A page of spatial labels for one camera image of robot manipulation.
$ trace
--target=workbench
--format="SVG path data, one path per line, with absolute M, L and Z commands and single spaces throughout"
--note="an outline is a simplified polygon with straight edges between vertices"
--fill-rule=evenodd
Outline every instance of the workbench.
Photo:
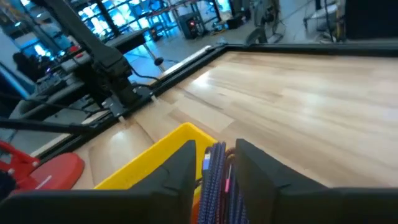
M 207 47 L 169 73 L 126 122 L 107 119 L 39 154 L 75 151 L 92 188 L 178 125 L 244 138 L 328 187 L 397 187 L 397 53 L 375 45 Z

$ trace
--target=wooden table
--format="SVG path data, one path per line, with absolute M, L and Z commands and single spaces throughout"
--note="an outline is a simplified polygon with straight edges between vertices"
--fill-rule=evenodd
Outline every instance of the wooden table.
M 178 125 L 244 138 L 327 186 L 398 186 L 392 58 L 228 52 L 75 151 L 88 189 Z

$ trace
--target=metal frame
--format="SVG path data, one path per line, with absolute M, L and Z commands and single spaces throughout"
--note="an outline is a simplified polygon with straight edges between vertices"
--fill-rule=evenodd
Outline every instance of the metal frame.
M 393 46 L 389 44 L 269 44 L 251 46 L 226 44 L 207 48 L 207 50 L 203 54 L 200 54 L 193 60 L 189 60 L 181 67 L 163 77 L 159 82 L 153 83 L 151 85 L 153 87 L 152 94 L 155 96 L 163 94 L 163 92 L 172 88 L 185 78 L 189 77 L 205 65 L 212 62 L 214 59 L 230 51 L 282 54 L 346 55 L 363 57 L 398 57 L 398 46 Z M 122 116 L 129 116 L 130 114 L 136 112 L 150 102 L 150 95 L 143 96 L 140 100 L 138 100 L 130 108 L 128 108 L 128 110 L 126 110 L 122 114 Z M 38 158 L 42 161 L 47 161 L 61 153 L 72 152 L 75 149 L 78 149 L 84 143 L 95 138 L 97 135 L 110 128 L 112 125 L 116 124 L 118 121 L 118 118 L 112 116 L 110 112 L 106 113 L 96 121 L 96 123 L 100 124 L 95 127 L 94 131 L 81 135 L 71 135 L 69 138 L 58 142 L 47 151 L 39 154 Z

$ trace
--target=yellow bin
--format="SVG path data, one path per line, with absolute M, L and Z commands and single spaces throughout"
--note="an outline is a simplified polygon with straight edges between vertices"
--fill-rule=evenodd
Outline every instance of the yellow bin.
M 212 146 L 216 140 L 204 133 L 191 123 L 183 123 L 176 130 L 155 143 L 148 150 L 137 156 L 124 167 L 116 171 L 107 179 L 98 184 L 95 189 L 100 190 L 125 190 L 138 183 L 140 180 L 155 171 L 177 149 L 188 140 L 195 140 L 197 147 L 197 173 L 196 179 L 201 178 L 201 165 L 205 149 Z M 196 189 L 193 204 L 199 200 L 200 188 Z

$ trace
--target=cable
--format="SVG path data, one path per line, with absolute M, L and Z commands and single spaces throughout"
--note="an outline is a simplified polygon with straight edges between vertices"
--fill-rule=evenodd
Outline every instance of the cable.
M 248 222 L 234 174 L 234 149 L 225 149 L 225 142 L 206 149 L 197 223 Z
M 334 43 L 335 41 L 333 40 L 333 33 L 331 31 L 330 21 L 329 21 L 328 2 L 327 2 L 327 0 L 323 0 L 323 2 L 325 3 L 326 25 L 328 26 L 328 30 L 329 30 L 330 41 L 332 43 Z
M 140 58 L 147 58 L 147 59 L 151 59 L 148 56 L 144 56 L 144 55 L 139 55 L 139 54 L 133 54 L 133 53 L 126 53 L 126 55 L 131 55 L 131 56 L 136 56 L 136 57 L 140 57 Z M 173 63 L 180 63 L 178 60 L 172 60 L 172 59 L 164 59 L 165 62 L 173 62 Z
M 138 72 L 137 72 L 132 66 L 131 66 L 131 70 L 132 70 L 138 77 L 141 77 L 141 78 L 150 78 L 150 79 L 153 79 L 153 80 L 156 80 L 156 81 L 160 81 L 160 79 L 158 79 L 158 78 L 156 78 L 156 77 L 150 77 L 150 76 L 138 74 Z

